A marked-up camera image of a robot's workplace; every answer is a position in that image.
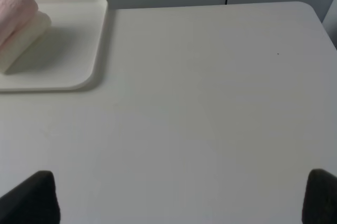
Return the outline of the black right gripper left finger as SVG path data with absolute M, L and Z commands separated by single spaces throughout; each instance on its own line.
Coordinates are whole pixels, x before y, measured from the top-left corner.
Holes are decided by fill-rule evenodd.
M 1 223 L 53 223 L 61 221 L 61 210 L 51 171 L 37 171 L 1 196 Z

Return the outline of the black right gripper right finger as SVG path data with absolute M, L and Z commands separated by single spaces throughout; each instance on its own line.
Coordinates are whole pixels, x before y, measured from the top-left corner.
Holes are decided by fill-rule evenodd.
M 336 176 L 310 171 L 302 207 L 302 223 L 336 223 Z

